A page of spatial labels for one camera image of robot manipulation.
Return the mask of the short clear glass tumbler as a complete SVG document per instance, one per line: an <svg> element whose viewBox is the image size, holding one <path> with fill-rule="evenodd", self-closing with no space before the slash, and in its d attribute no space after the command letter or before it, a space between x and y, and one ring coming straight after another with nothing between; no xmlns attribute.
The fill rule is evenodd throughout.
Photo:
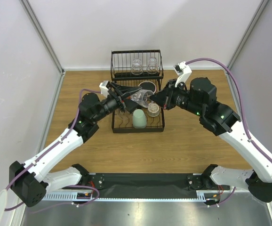
<svg viewBox="0 0 272 226"><path fill-rule="evenodd" d="M160 114L160 107L156 103L150 103L147 112L149 116L157 117Z"/></svg>

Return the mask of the clear stemless glass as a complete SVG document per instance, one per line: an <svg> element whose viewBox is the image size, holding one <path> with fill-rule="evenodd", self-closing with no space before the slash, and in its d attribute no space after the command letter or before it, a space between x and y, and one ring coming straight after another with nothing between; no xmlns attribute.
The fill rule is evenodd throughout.
<svg viewBox="0 0 272 226"><path fill-rule="evenodd" d="M141 75L143 73L143 64L140 58L135 58L131 65L131 73L133 75Z"/></svg>
<svg viewBox="0 0 272 226"><path fill-rule="evenodd" d="M158 68L159 68L159 65L158 65L158 60L157 58L155 57L150 57L148 60L147 60L147 72L149 74L155 74L158 72Z"/></svg>
<svg viewBox="0 0 272 226"><path fill-rule="evenodd" d="M148 108L151 102L150 96L153 94L151 90L141 89L131 96L131 100L144 108Z"/></svg>

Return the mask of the black skull pattern mug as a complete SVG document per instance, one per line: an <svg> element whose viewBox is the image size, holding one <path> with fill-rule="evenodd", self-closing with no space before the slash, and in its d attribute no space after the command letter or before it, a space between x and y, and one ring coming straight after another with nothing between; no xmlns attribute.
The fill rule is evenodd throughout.
<svg viewBox="0 0 272 226"><path fill-rule="evenodd" d="M150 90L153 92L153 94L156 93L157 91L157 87L156 85L152 82L152 81L143 81L139 84L139 86L142 88L142 89L145 89L145 90Z"/></svg>

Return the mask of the pale green cup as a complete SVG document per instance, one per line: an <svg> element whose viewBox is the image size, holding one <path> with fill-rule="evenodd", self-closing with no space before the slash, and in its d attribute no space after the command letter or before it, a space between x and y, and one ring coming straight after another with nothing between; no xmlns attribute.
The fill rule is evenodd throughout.
<svg viewBox="0 0 272 226"><path fill-rule="evenodd" d="M145 113L141 109L136 109L133 111L133 127L136 129L143 129L147 125L147 119Z"/></svg>

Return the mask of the clear stemless glass front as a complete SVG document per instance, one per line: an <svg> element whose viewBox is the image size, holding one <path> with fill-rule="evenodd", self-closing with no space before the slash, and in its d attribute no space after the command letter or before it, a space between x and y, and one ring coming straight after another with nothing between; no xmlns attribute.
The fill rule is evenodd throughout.
<svg viewBox="0 0 272 226"><path fill-rule="evenodd" d="M133 75L141 75L143 73L143 64L140 58L135 58L131 65L131 73Z"/></svg>

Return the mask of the clear stemless glass back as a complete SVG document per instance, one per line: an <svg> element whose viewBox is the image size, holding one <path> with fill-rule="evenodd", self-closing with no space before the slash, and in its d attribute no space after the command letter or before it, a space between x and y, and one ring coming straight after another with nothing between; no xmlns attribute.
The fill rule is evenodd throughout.
<svg viewBox="0 0 272 226"><path fill-rule="evenodd" d="M150 57L148 60L147 60L147 72L149 74L155 74L158 72L158 68L159 68L159 65L158 65L158 60L157 58L155 57Z"/></svg>

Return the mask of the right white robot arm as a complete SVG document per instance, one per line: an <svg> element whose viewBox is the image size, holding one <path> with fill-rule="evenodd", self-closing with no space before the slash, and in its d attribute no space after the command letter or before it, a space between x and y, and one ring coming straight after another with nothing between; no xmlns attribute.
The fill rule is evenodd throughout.
<svg viewBox="0 0 272 226"><path fill-rule="evenodd" d="M272 201L272 154L245 130L232 108L217 101L216 86L208 78L193 79L189 89L183 82L169 80L150 99L165 110L178 106L197 115L203 128L227 142L250 164L249 170L209 165L202 174L205 188L233 186L248 190L263 202Z"/></svg>

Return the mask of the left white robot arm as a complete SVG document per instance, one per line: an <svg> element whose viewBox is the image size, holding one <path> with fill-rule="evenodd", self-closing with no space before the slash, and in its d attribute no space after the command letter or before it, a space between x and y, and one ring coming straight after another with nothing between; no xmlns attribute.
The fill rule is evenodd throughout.
<svg viewBox="0 0 272 226"><path fill-rule="evenodd" d="M79 105L74 119L63 133L44 150L23 163L13 162L9 167L9 184L27 207L38 204L49 191L77 186L82 189L89 183L88 172L80 165L56 173L57 182L48 177L49 172L71 151L86 143L99 129L98 122L117 109L124 111L126 100L142 88L126 87L114 82L103 81L99 85L105 98L100 100L97 92L87 89L79 93Z"/></svg>

